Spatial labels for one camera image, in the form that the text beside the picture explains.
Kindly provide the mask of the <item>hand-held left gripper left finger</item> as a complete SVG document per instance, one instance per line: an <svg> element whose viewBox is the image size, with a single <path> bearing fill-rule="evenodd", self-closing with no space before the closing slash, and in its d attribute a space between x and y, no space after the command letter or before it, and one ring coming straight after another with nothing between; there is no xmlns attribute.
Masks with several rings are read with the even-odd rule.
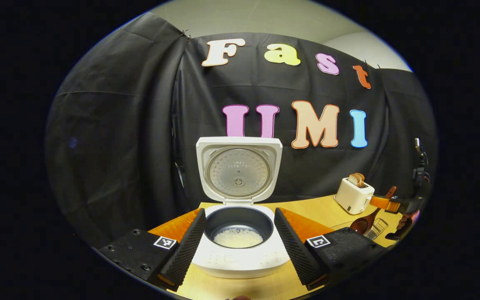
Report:
<svg viewBox="0 0 480 300"><path fill-rule="evenodd" d="M198 208L152 230L131 229L99 249L105 258L158 288L177 291L206 227Z"/></svg>

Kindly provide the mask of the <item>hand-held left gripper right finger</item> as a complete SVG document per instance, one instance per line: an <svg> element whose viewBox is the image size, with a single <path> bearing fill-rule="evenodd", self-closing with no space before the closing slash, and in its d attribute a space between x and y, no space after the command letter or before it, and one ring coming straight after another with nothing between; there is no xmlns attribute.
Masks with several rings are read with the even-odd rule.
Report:
<svg viewBox="0 0 480 300"><path fill-rule="evenodd" d="M333 286L362 271L386 248L344 227L339 230L278 207L274 224L302 285Z"/></svg>

